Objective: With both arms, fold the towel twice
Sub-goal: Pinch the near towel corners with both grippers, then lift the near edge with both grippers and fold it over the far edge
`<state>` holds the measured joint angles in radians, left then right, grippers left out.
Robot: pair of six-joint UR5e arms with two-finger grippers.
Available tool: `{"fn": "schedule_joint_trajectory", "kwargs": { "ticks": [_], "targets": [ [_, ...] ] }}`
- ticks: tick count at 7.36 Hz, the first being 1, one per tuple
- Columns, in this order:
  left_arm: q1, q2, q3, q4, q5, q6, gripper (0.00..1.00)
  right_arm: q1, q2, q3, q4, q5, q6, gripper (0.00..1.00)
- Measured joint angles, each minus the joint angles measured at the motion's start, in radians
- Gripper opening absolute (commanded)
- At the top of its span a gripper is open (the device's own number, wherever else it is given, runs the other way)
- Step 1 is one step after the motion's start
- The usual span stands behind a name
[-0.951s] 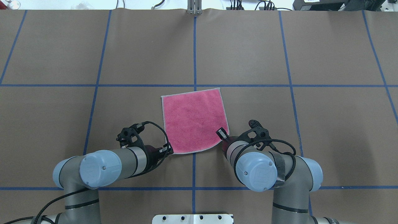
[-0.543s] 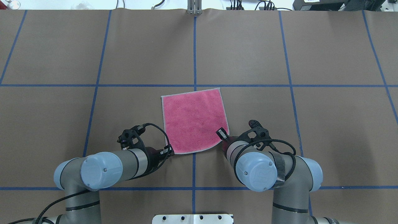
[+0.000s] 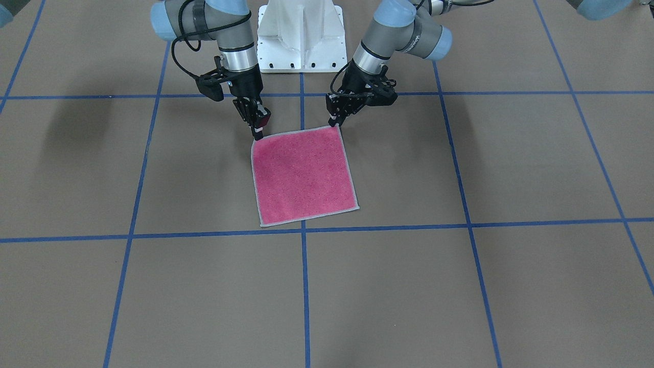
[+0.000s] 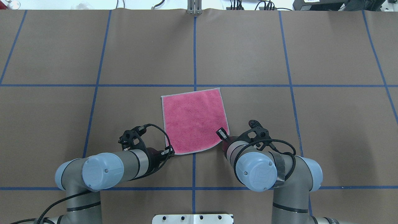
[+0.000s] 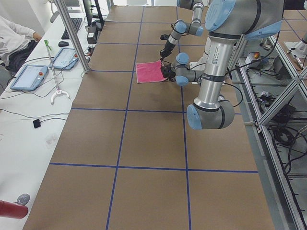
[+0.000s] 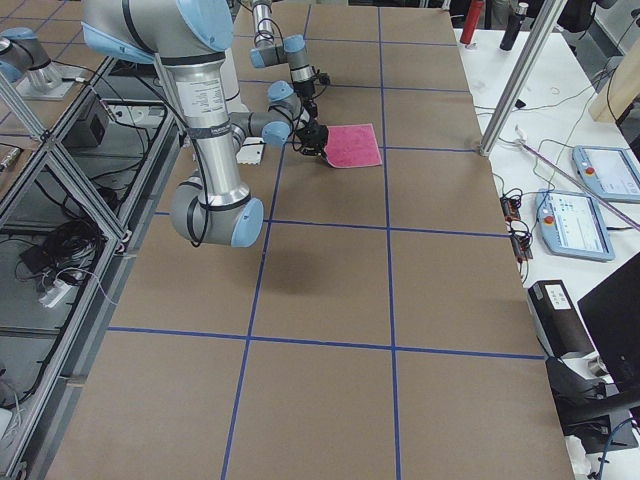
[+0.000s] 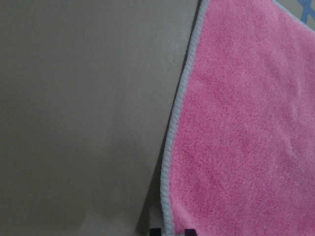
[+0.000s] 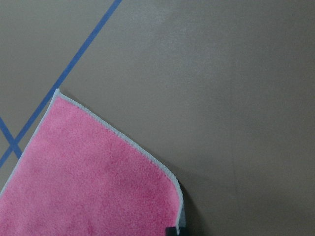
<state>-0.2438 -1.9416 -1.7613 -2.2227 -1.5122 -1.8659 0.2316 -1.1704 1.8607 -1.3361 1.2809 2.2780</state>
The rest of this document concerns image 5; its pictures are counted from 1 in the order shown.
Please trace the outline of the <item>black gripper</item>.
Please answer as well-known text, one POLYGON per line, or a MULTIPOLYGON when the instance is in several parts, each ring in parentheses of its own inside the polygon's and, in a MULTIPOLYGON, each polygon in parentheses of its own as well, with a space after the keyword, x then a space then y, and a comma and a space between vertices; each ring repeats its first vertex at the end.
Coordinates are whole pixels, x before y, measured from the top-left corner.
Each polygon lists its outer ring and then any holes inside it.
POLYGON ((160 70, 161 70, 161 73, 162 73, 164 79, 166 79, 170 82, 176 81, 176 74, 174 72, 172 64, 162 65, 160 70))
POLYGON ((160 50, 160 59, 165 59, 172 54, 172 48, 164 48, 160 50))

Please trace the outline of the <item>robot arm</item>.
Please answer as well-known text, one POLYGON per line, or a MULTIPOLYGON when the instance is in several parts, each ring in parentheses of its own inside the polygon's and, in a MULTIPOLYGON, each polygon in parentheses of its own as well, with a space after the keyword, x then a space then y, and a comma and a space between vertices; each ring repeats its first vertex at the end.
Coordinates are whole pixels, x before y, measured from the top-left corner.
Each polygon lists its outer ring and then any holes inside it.
POLYGON ((170 66, 176 83, 184 86, 199 82, 200 92, 193 104, 187 107, 189 126, 196 130, 222 129, 234 120, 234 108, 220 91, 226 77, 234 44, 241 38, 255 40, 278 33, 281 29, 284 1, 282 0, 214 0, 205 20, 201 0, 179 0, 177 5, 193 12, 192 22, 175 22, 161 58, 172 53, 183 34, 200 36, 208 31, 209 51, 203 56, 203 70, 189 68, 186 53, 177 55, 170 66))
POLYGON ((192 10, 192 20, 190 23, 184 20, 177 20, 169 35, 163 34, 161 40, 166 40, 165 46, 160 50, 160 60, 163 61, 171 55, 173 49, 178 44, 180 38, 187 35, 202 36, 204 28, 201 25, 201 16, 204 9, 202 0, 178 0, 177 6, 180 8, 192 10))

